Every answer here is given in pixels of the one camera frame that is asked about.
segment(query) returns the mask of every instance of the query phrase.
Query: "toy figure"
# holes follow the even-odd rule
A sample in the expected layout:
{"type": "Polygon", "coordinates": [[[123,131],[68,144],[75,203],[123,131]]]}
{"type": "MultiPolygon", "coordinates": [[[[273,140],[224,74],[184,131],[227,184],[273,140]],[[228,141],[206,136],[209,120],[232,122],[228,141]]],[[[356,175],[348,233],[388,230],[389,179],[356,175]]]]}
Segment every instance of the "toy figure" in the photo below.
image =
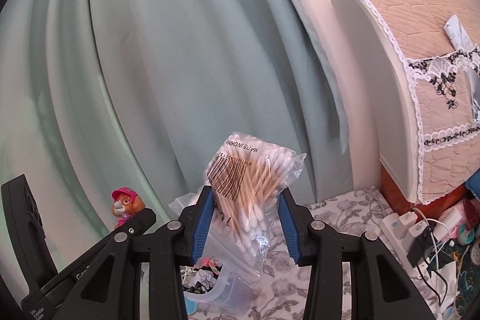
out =
{"type": "Polygon", "coordinates": [[[140,196],[128,187],[121,187],[114,190],[112,192],[112,198],[112,214],[118,218],[117,225],[114,229],[117,229],[145,207],[140,196]]]}

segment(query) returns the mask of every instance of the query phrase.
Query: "paper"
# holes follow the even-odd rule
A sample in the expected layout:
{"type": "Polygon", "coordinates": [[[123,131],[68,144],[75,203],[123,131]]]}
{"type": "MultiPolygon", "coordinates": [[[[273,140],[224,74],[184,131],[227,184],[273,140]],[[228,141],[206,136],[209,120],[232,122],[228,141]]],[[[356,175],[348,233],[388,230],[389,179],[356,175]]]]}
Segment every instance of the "paper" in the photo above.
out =
{"type": "Polygon", "coordinates": [[[460,48],[465,49],[466,51],[473,51],[475,49],[467,31],[464,29],[456,15],[450,17],[443,29],[456,51],[460,48]]]}
{"type": "MultiPolygon", "coordinates": [[[[440,312],[443,313],[453,304],[457,296],[457,264],[455,261],[452,261],[438,270],[438,272],[448,283],[447,295],[445,300],[443,300],[443,304],[440,306],[440,312]]],[[[430,280],[430,285],[438,292],[440,299],[443,299],[446,289],[445,282],[434,272],[431,274],[430,280]]]]}

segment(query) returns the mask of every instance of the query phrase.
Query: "pink hat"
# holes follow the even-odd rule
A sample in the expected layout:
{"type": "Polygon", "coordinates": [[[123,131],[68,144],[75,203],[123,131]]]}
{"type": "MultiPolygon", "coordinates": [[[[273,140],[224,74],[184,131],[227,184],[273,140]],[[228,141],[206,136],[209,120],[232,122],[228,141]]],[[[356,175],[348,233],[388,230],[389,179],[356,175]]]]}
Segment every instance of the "pink hat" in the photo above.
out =
{"type": "Polygon", "coordinates": [[[117,190],[112,191],[112,198],[114,201],[116,201],[121,194],[126,194],[130,196],[130,201],[134,202],[135,198],[137,197],[137,193],[135,193],[131,188],[129,187],[120,187],[117,190]]]}

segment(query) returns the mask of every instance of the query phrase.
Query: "blue gripper pad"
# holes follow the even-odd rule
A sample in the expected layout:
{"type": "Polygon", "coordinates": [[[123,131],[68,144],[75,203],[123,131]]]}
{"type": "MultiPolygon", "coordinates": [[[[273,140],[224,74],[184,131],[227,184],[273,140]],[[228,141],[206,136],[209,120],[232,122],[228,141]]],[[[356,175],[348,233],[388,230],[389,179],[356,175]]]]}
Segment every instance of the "blue gripper pad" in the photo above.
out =
{"type": "Polygon", "coordinates": [[[300,252],[299,233],[283,193],[280,193],[278,199],[278,216],[282,224],[283,235],[285,236],[286,247],[289,249],[289,255],[295,261],[295,264],[298,264],[302,256],[300,252]]]}
{"type": "Polygon", "coordinates": [[[193,235],[193,243],[191,248],[191,261],[192,264],[197,263],[198,259],[202,256],[203,249],[205,248],[205,242],[208,236],[208,230],[210,229],[210,223],[212,222],[212,216],[214,211],[213,190],[208,189],[208,195],[203,204],[202,211],[197,221],[193,235]]]}

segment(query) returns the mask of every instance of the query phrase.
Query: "metal screw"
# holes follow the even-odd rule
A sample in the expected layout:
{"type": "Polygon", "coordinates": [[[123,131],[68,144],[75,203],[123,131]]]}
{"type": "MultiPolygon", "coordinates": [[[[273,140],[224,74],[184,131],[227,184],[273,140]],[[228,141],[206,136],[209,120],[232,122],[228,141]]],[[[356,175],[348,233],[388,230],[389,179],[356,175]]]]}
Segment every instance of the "metal screw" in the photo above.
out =
{"type": "Polygon", "coordinates": [[[170,221],[166,227],[168,229],[170,229],[170,231],[176,231],[177,229],[179,229],[180,227],[182,226],[182,223],[178,220],[173,220],[173,221],[170,221]]]}
{"type": "Polygon", "coordinates": [[[125,232],[118,232],[115,236],[114,239],[117,243],[121,243],[122,241],[127,240],[128,235],[125,232]]]}
{"type": "Polygon", "coordinates": [[[321,231],[323,228],[325,228],[325,223],[320,220],[313,220],[310,225],[316,231],[321,231]]]}
{"type": "Polygon", "coordinates": [[[375,233],[375,231],[367,231],[365,232],[365,239],[375,241],[378,239],[378,235],[375,233]]]}

